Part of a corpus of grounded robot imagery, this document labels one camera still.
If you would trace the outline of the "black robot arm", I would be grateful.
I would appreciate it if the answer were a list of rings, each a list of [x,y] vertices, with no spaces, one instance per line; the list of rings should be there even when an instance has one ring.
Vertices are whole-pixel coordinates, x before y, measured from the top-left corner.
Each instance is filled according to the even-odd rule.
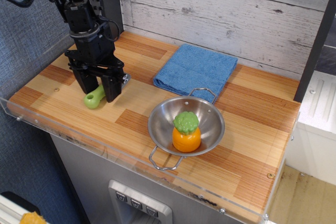
[[[6,0],[18,7],[28,8],[34,0]],[[76,49],[67,50],[69,68],[85,94],[102,85],[107,102],[121,94],[128,76],[123,71],[124,63],[115,55],[114,43],[121,31],[113,34],[112,20],[102,15],[100,0],[49,0],[55,3]]]

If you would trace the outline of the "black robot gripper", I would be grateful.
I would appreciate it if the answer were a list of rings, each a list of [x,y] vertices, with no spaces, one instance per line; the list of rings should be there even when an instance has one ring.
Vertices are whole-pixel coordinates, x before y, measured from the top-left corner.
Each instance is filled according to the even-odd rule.
[[[94,91],[101,77],[108,103],[121,94],[124,63],[115,55],[115,39],[108,23],[95,23],[87,31],[70,31],[76,49],[67,50],[69,67],[85,94]]]

